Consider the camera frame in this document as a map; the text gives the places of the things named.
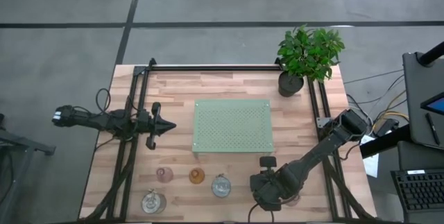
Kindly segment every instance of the table leg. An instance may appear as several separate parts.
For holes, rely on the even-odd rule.
[[[407,124],[394,130],[382,137],[378,137],[373,141],[360,146],[362,158],[367,158],[372,155],[376,155],[384,150],[396,147],[399,141],[410,141],[410,125]]]

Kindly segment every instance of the green leaves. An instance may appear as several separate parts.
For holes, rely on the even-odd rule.
[[[304,25],[285,32],[277,54],[290,75],[322,82],[332,77],[331,66],[339,63],[338,54],[345,48],[341,40],[338,31],[306,30]]]

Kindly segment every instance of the pen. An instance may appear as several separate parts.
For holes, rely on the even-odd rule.
[[[432,130],[433,138],[435,139],[436,144],[441,145],[439,138],[438,138],[438,133],[436,133],[435,125],[433,124],[433,121],[432,121],[432,116],[430,116],[429,113],[426,113],[425,118],[427,119],[430,129]]]

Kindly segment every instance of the black plant pot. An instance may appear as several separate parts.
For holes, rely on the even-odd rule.
[[[293,96],[296,92],[304,86],[304,78],[298,76],[290,76],[288,72],[284,71],[279,75],[279,94],[281,96]]]

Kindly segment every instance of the wooden table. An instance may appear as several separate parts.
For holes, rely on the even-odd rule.
[[[110,109],[124,108],[133,74],[132,65],[116,67],[111,84]],[[257,154],[200,154],[191,152],[193,139],[194,101],[210,98],[260,98],[271,102],[271,123],[277,166],[301,158],[318,143],[309,89],[306,85],[294,96],[285,98],[278,93],[278,71],[160,71],[150,72],[145,108],[161,102],[161,116],[177,127],[156,137],[157,148],[145,147],[146,135],[139,139],[133,184],[130,192],[127,221],[247,221],[249,209],[255,204],[249,188],[250,175],[259,173]],[[325,82],[332,116],[348,107],[341,73],[333,69],[333,77]],[[320,112],[321,97],[317,96]],[[108,140],[110,134],[101,133],[98,144]],[[92,162],[80,217],[91,213],[111,186],[117,156],[118,141],[102,146]],[[341,156],[352,144],[340,149]],[[171,167],[174,179],[162,184],[155,171],[161,166]],[[345,182],[365,210],[375,216],[373,199],[368,186],[359,149],[354,149],[342,163]],[[206,173],[202,184],[192,184],[188,173],[200,167]],[[213,179],[223,173],[232,184],[227,198],[217,198],[211,190]],[[149,189],[163,193],[167,199],[161,214],[145,214],[141,200]],[[275,221],[329,221],[330,209],[325,189],[322,165],[309,174],[300,192],[301,200],[295,207],[284,205],[275,213]],[[339,191],[336,201],[341,209]],[[116,208],[119,209],[119,198]],[[271,221],[270,213],[259,207],[252,213],[252,221]]]

